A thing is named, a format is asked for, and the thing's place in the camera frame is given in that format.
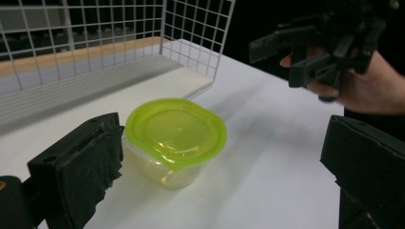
container lid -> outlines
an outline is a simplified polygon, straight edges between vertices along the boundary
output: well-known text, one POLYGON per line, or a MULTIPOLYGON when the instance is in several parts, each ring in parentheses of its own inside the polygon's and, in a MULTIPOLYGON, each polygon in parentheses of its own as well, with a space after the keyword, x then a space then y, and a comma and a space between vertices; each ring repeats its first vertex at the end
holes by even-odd
POLYGON ((131 143, 171 170, 205 162, 226 143, 222 119, 184 98, 140 105, 129 115, 125 134, 131 143))

white tabletop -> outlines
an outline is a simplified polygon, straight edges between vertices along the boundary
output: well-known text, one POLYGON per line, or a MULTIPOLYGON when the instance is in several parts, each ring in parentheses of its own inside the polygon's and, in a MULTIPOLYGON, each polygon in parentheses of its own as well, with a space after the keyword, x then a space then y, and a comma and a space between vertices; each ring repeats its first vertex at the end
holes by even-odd
MULTIPOLYGON (((133 92, 122 90, 1 135, 0 175, 26 179, 31 158, 93 116, 117 111, 124 125, 135 107, 119 101, 135 99, 133 92)), ((226 56, 212 88, 191 100, 224 120, 223 151, 180 190, 160 188, 125 155, 122 177, 85 228, 338 228, 339 187, 319 159, 330 116, 341 115, 341 106, 226 56)))

